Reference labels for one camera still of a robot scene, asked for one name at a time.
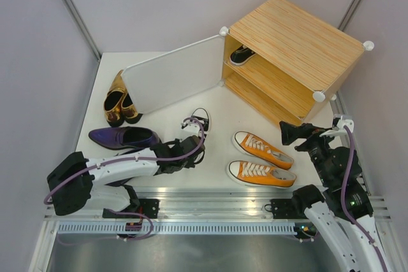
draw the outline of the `white round knob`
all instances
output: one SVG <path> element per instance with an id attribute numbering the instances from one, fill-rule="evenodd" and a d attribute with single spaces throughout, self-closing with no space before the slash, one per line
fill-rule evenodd
<path id="1" fill-rule="evenodd" d="M 221 30 L 219 31 L 219 35 L 225 36 L 225 35 L 228 34 L 229 31 L 230 31 L 230 30 L 228 30 L 228 27 L 224 26 L 224 27 L 222 27 Z"/>
<path id="2" fill-rule="evenodd" d="M 323 102 L 326 99 L 326 96 L 323 92 L 314 92 L 312 96 L 316 102 Z"/>
<path id="3" fill-rule="evenodd" d="M 374 43 L 372 41 L 365 41 L 363 46 L 365 51 L 371 51 L 374 49 Z"/>

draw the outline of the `black sneaker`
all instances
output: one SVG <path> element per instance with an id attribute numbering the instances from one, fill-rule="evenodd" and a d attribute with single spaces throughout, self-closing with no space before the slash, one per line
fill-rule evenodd
<path id="1" fill-rule="evenodd" d="M 244 65 L 254 55 L 255 52 L 253 52 L 245 45 L 242 45 L 231 54 L 231 56 L 229 57 L 229 61 L 232 65 L 241 66 Z"/>

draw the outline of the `wooden cabinet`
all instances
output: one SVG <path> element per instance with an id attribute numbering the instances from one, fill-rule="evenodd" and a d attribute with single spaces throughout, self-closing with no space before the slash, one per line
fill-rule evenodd
<path id="1" fill-rule="evenodd" d="M 256 55 L 242 66 L 231 53 Z M 311 119 L 339 89 L 364 52 L 363 44 L 287 0 L 268 0 L 233 24 L 226 36 L 226 86 L 275 124 Z"/>

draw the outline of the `gold loafer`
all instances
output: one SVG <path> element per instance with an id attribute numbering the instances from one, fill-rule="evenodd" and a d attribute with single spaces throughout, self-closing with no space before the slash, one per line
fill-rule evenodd
<path id="1" fill-rule="evenodd" d="M 127 123 L 129 124 L 136 124 L 139 122 L 143 114 L 139 114 L 136 111 L 135 105 L 132 102 L 132 99 L 130 99 L 130 96 L 128 93 L 126 93 L 125 98 L 122 100 L 122 114 L 126 120 Z"/>
<path id="2" fill-rule="evenodd" d="M 124 121 L 121 106 L 128 91 L 121 77 L 122 71 L 123 69 L 120 70 L 113 79 L 105 102 L 103 103 L 105 118 L 111 127 L 118 127 L 123 124 Z"/>

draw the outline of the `open door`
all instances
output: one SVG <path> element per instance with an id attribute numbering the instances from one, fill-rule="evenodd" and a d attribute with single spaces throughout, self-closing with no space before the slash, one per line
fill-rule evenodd
<path id="1" fill-rule="evenodd" d="M 125 69 L 139 113 L 150 113 L 210 89 L 221 80 L 224 37 L 212 36 Z"/>

